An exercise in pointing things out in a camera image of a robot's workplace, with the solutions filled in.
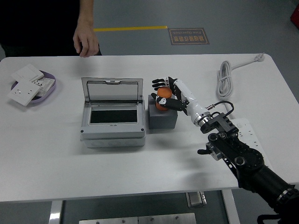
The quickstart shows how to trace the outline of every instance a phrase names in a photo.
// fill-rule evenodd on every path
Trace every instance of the robotic hand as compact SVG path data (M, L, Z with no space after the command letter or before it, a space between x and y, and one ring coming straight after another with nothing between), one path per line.
M197 99L181 80L165 77L155 79L152 83L155 90L162 86L170 87L172 94L177 97L177 99L162 98L152 93L151 96L162 107L175 111L184 111L186 115L191 116L192 123L200 127L211 119L210 112L198 104Z

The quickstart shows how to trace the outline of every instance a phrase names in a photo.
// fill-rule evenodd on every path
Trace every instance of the transparent lid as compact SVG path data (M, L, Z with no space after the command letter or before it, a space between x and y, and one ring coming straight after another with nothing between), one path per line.
M142 102L143 79L82 78L85 102Z

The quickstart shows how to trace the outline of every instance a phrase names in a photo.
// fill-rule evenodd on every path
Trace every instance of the robotic arm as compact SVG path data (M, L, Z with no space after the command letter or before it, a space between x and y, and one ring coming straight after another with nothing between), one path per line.
M299 223L299 191L270 170L264 164L260 152L238 139L238 128L227 118L234 108L227 114L217 112L215 117L215 113L211 115L208 111L219 103L230 102L221 101L204 108L181 80L167 77L153 81L155 90L161 86L170 87L177 97L166 99L152 93L152 97L161 106L184 111L191 116L194 125L200 126L202 133L218 130L218 133L209 134L206 149L198 150L198 154L210 154L217 161L223 159L238 180L240 188L258 193L278 213L279 224Z
M162 107L176 111L184 111L186 115L191 116L192 123L200 127L211 119L211 114L208 109L199 105L197 99L180 79L166 77L156 79L153 83L155 90L158 90L159 87L162 86L170 87L172 94L177 97L177 99L166 99L152 93L151 96Z

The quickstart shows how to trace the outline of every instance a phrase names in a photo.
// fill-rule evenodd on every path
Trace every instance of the gray floor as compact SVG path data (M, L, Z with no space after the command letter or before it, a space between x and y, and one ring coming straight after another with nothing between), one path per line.
M97 36L103 55L265 52L272 56L299 101L299 29L289 19L297 4L299 0L96 0L94 26L204 28L209 45L173 46L167 30L98 32ZM256 223L258 215L274 213L256 194L242 189L233 190L233 193L241 224ZM209 208L195 211L197 222L226 223L218 192L209 192L208 195ZM48 223L50 206L51 202L2 203L0 223ZM76 223L79 219L146 215L149 211L154 214L187 212L186 201L181 194L67 201L63 223Z

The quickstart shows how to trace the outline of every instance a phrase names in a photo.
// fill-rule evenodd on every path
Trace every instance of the orange ball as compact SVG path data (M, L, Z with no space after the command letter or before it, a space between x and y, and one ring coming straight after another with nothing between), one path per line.
M172 92L169 87L163 86L160 87L157 91L157 95L163 98L171 98ZM162 107L159 103L156 102L156 108L160 111L167 111L168 109Z

